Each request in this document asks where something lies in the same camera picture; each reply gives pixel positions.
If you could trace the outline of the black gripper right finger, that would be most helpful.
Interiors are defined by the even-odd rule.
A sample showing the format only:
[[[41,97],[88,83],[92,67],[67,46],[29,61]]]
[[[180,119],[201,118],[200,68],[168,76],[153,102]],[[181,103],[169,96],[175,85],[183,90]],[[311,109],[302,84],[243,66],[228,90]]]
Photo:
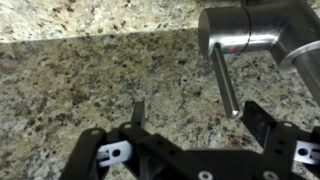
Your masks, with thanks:
[[[240,120],[261,147],[272,146],[272,132],[277,121],[260,105],[255,101],[246,101]]]

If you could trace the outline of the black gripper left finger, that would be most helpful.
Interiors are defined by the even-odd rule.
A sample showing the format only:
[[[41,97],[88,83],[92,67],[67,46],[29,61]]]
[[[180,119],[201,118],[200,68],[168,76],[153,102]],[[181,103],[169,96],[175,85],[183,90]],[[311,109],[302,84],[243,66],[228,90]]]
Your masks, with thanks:
[[[137,101],[134,103],[131,122],[143,126],[145,122],[145,102]]]

